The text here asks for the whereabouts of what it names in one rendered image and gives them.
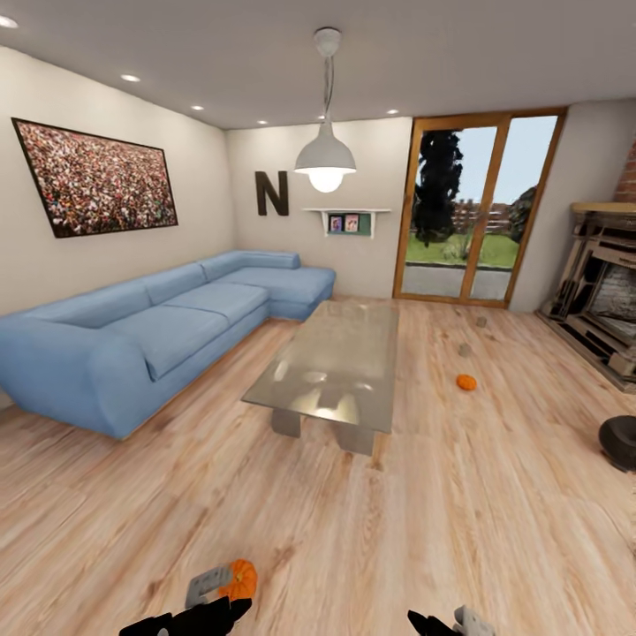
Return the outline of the cauldron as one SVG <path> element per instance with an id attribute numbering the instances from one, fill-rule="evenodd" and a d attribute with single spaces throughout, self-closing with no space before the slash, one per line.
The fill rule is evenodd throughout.
<path id="1" fill-rule="evenodd" d="M 598 431 L 602 453 L 610 458 L 610 465 L 626 473 L 636 472 L 636 416 L 606 419 Z"/>

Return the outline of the pumpkin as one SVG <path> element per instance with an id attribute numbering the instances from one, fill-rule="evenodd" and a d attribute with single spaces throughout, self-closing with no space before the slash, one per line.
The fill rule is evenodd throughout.
<path id="1" fill-rule="evenodd" d="M 230 563 L 228 567 L 233 570 L 234 578 L 230 584 L 220 587 L 220 595 L 229 596 L 230 602 L 239 600 L 239 598 L 253 598 L 258 581 L 254 564 L 245 559 L 238 559 L 236 562 Z"/>
<path id="2" fill-rule="evenodd" d="M 457 384 L 462 390 L 476 389 L 476 381 L 470 375 L 459 375 L 457 377 Z"/>

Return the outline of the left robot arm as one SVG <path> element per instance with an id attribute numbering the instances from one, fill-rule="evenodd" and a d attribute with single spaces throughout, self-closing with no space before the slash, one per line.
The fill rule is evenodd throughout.
<path id="1" fill-rule="evenodd" d="M 190 580 L 184 612 L 144 619 L 123 628 L 119 636 L 225 636 L 250 609 L 253 598 L 230 602 L 229 596 L 219 596 L 209 603 L 206 594 L 230 584 L 233 578 L 227 565 L 203 572 Z"/>

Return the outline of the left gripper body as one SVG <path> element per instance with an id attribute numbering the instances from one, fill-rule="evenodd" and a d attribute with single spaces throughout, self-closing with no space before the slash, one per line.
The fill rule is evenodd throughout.
<path id="1" fill-rule="evenodd" d="M 230 608 L 229 596 L 219 596 L 215 602 L 193 607 L 180 615 L 189 619 L 191 636 L 225 636 L 232 629 Z"/>

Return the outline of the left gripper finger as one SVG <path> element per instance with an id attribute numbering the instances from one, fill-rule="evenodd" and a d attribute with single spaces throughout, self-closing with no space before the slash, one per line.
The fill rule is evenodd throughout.
<path id="1" fill-rule="evenodd" d="M 238 619 L 241 619 L 246 612 L 252 606 L 253 598 L 239 598 L 239 600 L 234 600 L 231 602 L 231 627 L 234 627 L 234 622 Z"/>

